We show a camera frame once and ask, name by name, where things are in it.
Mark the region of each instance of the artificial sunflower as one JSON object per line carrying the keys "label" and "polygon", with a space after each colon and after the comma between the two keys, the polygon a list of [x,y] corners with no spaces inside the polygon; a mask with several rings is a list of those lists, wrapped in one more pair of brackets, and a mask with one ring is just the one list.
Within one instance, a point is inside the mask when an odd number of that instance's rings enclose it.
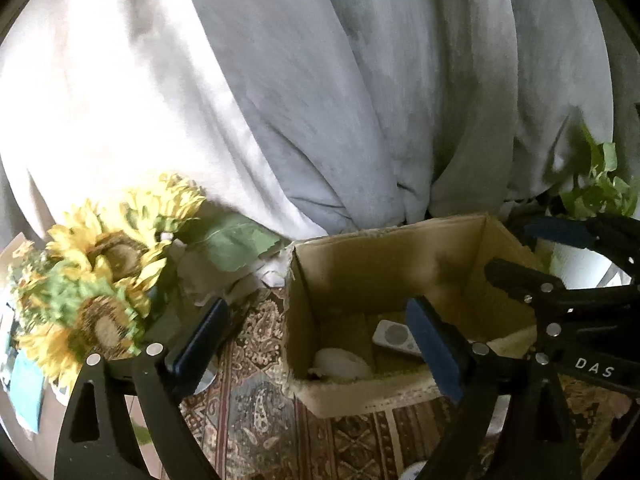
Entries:
{"label": "artificial sunflower", "polygon": [[166,260],[162,250],[169,242],[157,242],[155,232],[143,232],[133,228],[126,215],[110,210],[98,216],[97,207],[87,201],[65,216],[65,225],[57,224],[48,232],[52,241],[47,251],[54,258],[72,262],[66,272],[77,277],[86,272],[108,272],[117,281],[137,276],[149,269],[158,278]]}
{"label": "artificial sunflower", "polygon": [[45,251],[34,249],[34,243],[25,241],[13,253],[18,267],[9,266],[8,277],[11,292],[15,299],[15,308],[25,325],[33,326],[43,322],[38,310],[44,306],[37,291],[46,280],[53,261]]}
{"label": "artificial sunflower", "polygon": [[125,200],[139,228],[175,233],[194,218],[205,197],[188,179],[163,173],[145,186],[128,190]]}
{"label": "artificial sunflower", "polygon": [[20,348],[34,361],[42,373],[60,388],[71,391],[76,383],[82,361],[78,361],[69,348],[71,330],[49,322],[38,325],[31,333],[18,338]]}
{"label": "artificial sunflower", "polygon": [[18,346],[49,380],[72,389],[91,352],[117,359],[140,351],[148,298],[137,279],[113,283],[107,267],[82,275],[70,269],[77,270],[66,261],[51,269],[37,290],[47,320],[20,336]]}

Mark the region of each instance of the remote control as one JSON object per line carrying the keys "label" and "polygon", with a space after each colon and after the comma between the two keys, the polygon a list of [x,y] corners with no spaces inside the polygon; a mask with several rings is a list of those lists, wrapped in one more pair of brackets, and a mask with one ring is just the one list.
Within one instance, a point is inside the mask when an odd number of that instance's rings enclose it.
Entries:
{"label": "remote control", "polygon": [[414,336],[411,335],[408,326],[402,323],[386,319],[380,321],[373,335],[373,343],[384,348],[422,357]]}

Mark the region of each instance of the patterned rug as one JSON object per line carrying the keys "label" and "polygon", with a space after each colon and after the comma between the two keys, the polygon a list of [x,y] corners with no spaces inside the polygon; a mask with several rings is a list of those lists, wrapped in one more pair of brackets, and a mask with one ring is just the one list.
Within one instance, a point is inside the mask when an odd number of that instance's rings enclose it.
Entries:
{"label": "patterned rug", "polygon": [[[320,420],[283,394],[284,291],[258,291],[240,311],[246,319],[222,352],[216,381],[180,407],[222,478],[396,480],[412,463],[428,459],[454,412],[447,399]],[[583,450],[584,477],[594,479],[622,442],[610,437],[609,392],[561,379]],[[486,443],[469,478],[486,469],[494,445]]]}

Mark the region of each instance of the sunflower center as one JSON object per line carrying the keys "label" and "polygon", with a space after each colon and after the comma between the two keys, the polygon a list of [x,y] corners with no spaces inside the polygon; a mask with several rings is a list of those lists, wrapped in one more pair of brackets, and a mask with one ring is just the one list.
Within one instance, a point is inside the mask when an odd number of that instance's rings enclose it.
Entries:
{"label": "sunflower center", "polygon": [[140,273],[140,258],[146,252],[146,245],[132,240],[123,232],[109,235],[96,245],[89,254],[89,260],[93,264],[99,254],[107,258],[113,273],[113,281],[134,276]]}
{"label": "sunflower center", "polygon": [[84,341],[107,359],[118,358],[127,351],[128,324],[123,305],[111,296],[97,296],[85,302],[77,322]]}

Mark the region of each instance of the black clamp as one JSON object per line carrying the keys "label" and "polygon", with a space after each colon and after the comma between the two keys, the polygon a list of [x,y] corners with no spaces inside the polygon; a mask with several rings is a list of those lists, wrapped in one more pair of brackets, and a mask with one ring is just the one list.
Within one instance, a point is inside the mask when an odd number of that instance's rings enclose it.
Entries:
{"label": "black clamp", "polygon": [[220,346],[229,310],[217,300],[169,348],[107,361],[90,355],[66,409],[54,477],[60,480],[149,480],[124,395],[137,395],[162,466],[172,480],[220,480],[191,436],[180,410]]}
{"label": "black clamp", "polygon": [[555,276],[493,260],[487,280],[535,310],[538,338],[525,359],[497,356],[443,323],[425,298],[407,305],[407,325],[444,394],[460,402],[456,418],[420,480],[463,480],[484,440],[497,397],[511,396],[486,480],[580,479],[580,450],[564,393],[563,372],[640,397],[640,222],[612,215],[587,221],[541,218],[536,238],[597,251],[631,285],[567,290]]}

